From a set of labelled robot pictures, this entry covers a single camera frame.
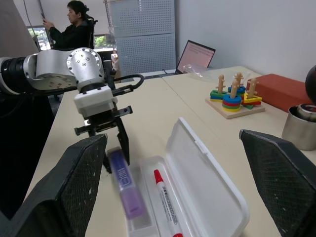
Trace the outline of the wooden colourful stacking toy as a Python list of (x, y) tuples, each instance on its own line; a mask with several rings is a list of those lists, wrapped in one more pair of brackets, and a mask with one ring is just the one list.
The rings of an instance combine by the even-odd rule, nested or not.
[[(232, 90), (231, 90), (231, 93), (229, 93), (228, 88), (227, 88), (227, 90), (224, 89), (226, 87), (225, 76), (220, 75), (218, 77), (218, 85), (215, 87), (215, 90), (217, 90), (219, 93), (226, 91), (227, 94), (229, 94), (231, 96), (231, 98), (235, 98), (235, 96), (237, 95), (236, 94), (237, 89), (241, 86), (244, 86), (242, 83), (242, 80), (243, 80), (243, 74), (237, 73), (233, 77), (233, 81), (230, 85), (232, 87)], [(249, 98), (256, 96), (257, 91), (255, 91), (255, 88), (256, 88), (256, 85), (258, 84), (257, 78), (250, 79), (246, 84), (248, 85), (248, 87), (245, 87), (246, 88), (245, 93), (249, 94)], [(247, 116), (247, 115), (251, 115), (251, 114), (260, 113), (260, 112), (265, 111), (265, 107), (262, 105), (262, 102), (261, 102), (261, 105), (257, 105), (251, 110), (247, 109), (246, 107), (244, 107), (241, 104), (240, 110), (238, 112), (228, 112), (228, 111), (223, 110), (222, 102), (211, 101), (210, 97), (206, 98), (205, 101), (208, 105), (210, 105), (214, 110), (216, 110), (219, 114), (221, 114), (226, 119), (238, 118), (238, 117)]]

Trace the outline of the translucent white pencil case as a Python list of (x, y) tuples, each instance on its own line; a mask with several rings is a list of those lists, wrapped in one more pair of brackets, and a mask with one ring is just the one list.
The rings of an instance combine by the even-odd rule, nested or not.
[(184, 237), (242, 237), (249, 222), (245, 198), (183, 118), (164, 156), (140, 158), (130, 167), (144, 199), (144, 216), (126, 220), (127, 237), (171, 237), (154, 171), (167, 187)]

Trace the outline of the blue toy block stack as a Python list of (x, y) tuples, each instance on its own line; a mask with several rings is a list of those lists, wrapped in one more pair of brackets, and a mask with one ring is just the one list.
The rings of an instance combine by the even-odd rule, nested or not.
[[(228, 92), (231, 93), (232, 87), (228, 87)], [(244, 86), (241, 86), (237, 89), (236, 94), (240, 95), (240, 94), (244, 94), (245, 93), (246, 88)]]

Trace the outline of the open laptop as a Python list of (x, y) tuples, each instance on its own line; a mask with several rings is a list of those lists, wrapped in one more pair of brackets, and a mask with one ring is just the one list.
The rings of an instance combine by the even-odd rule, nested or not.
[(189, 67), (197, 66), (198, 68), (208, 68), (216, 50), (203, 44), (187, 40), (186, 46), (182, 52), (176, 70), (173, 73), (167, 73), (165, 70), (162, 76), (173, 76), (185, 74)]

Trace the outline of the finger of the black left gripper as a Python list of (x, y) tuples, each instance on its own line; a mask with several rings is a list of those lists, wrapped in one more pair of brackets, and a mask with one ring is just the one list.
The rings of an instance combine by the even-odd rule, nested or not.
[(116, 118), (116, 124), (118, 127), (118, 140), (125, 157), (125, 160), (128, 165), (130, 165), (130, 156), (129, 156), (129, 139), (123, 125), (121, 118)]
[(104, 155), (103, 157), (103, 166), (105, 167), (106, 171), (108, 173), (111, 173), (112, 170), (111, 170), (111, 165), (110, 165), (110, 160), (109, 158), (107, 157), (107, 155)]

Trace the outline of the dark round object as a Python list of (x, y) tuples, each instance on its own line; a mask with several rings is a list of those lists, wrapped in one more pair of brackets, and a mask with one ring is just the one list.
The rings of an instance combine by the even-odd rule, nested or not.
[(307, 96), (316, 104), (316, 65), (309, 70), (306, 76), (305, 89)]

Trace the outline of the seated person in black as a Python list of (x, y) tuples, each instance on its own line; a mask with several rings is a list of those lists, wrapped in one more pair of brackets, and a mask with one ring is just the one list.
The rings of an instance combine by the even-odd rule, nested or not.
[(43, 25), (49, 31), (54, 41), (54, 50), (71, 50), (81, 47), (89, 47), (92, 35), (92, 22), (88, 19), (88, 8), (80, 0), (72, 0), (67, 4), (68, 19), (70, 25), (63, 31), (59, 31), (52, 22), (43, 18)]

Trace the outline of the square coloured block stack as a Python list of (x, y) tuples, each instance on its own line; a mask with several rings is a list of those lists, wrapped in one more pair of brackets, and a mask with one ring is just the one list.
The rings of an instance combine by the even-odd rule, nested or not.
[(217, 90), (212, 90), (210, 92), (210, 100), (215, 102), (222, 102), (224, 96), (227, 94), (226, 91), (223, 91), (222, 93), (219, 93)]

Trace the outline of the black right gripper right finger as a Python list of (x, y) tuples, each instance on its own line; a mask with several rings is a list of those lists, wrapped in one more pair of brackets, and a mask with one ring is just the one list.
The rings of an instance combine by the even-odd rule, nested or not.
[(239, 138), (281, 237), (316, 237), (316, 166), (284, 139), (246, 129)]

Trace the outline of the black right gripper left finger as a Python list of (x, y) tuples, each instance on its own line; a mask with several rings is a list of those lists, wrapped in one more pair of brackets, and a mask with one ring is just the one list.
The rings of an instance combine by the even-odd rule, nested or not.
[(85, 237), (107, 144), (99, 134), (69, 146), (17, 212), (0, 212), (0, 237)]

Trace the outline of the stainless steel cup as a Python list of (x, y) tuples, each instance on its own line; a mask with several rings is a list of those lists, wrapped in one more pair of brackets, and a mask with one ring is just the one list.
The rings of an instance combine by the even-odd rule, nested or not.
[(299, 150), (316, 150), (316, 116), (302, 117), (298, 106), (290, 107), (282, 139), (292, 142)]

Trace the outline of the purple marker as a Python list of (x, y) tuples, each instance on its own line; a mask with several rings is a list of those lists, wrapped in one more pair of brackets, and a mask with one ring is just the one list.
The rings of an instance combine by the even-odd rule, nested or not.
[(128, 220), (143, 215), (146, 211), (145, 203), (130, 172), (121, 148), (108, 150), (111, 171), (118, 184), (120, 200)]

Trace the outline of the triangular coloured block stack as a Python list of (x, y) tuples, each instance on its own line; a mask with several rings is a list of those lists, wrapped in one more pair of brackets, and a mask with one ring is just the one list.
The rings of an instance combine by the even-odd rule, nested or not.
[(244, 93), (244, 97), (242, 99), (242, 105), (246, 107), (247, 109), (253, 109), (257, 105), (261, 105), (262, 97), (259, 96), (253, 96), (252, 98), (249, 98), (248, 93)]

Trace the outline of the black office chair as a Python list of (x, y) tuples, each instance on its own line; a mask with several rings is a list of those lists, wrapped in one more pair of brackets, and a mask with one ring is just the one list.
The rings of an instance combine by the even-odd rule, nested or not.
[(86, 21), (89, 28), (89, 48), (94, 49), (94, 29), (98, 20), (95, 20), (93, 17), (87, 15)]

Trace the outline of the clear plastic bag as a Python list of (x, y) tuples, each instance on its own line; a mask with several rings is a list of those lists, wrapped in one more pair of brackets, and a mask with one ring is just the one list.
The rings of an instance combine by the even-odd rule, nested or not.
[(183, 66), (182, 69), (183, 74), (186, 74), (193, 79), (199, 80), (208, 79), (210, 72), (212, 71), (211, 68), (198, 66), (195, 64), (187, 64)]

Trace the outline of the grey perforated panel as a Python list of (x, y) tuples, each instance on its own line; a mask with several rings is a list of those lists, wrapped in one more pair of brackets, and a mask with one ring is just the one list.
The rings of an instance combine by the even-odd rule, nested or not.
[(110, 10), (122, 76), (175, 69), (174, 0), (113, 0)]

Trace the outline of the metal can in cup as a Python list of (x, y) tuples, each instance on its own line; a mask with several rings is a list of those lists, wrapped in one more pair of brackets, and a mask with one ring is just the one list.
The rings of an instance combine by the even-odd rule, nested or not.
[(316, 105), (313, 104), (300, 104), (297, 113), (302, 117), (316, 116)]

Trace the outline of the red-orange box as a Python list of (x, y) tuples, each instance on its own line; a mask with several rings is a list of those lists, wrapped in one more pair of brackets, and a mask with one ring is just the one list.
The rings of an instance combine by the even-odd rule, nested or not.
[(262, 97), (263, 102), (285, 112), (293, 106), (313, 103), (306, 93), (303, 82), (276, 74), (260, 76), (257, 82), (256, 95)]

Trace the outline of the red marker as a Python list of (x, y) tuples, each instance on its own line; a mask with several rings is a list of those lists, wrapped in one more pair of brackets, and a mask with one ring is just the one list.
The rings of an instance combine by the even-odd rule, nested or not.
[(167, 224), (171, 233), (171, 237), (184, 237), (180, 227), (175, 209), (173, 208), (167, 186), (158, 169), (154, 170), (156, 185), (159, 190), (160, 199), (166, 215)]

